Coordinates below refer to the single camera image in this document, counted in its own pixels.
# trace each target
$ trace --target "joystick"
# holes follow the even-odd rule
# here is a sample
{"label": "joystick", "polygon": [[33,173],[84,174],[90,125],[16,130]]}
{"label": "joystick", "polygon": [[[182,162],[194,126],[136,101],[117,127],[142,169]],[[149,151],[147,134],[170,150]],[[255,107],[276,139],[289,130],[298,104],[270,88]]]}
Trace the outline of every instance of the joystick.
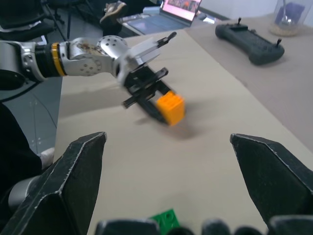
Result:
{"label": "joystick", "polygon": [[249,30],[247,25],[240,24],[241,18],[234,24],[220,24],[215,28],[218,38],[224,39],[245,51],[251,63],[264,65],[278,60],[285,53],[285,49],[280,45],[281,39],[277,43],[271,43],[259,36],[255,30]]}

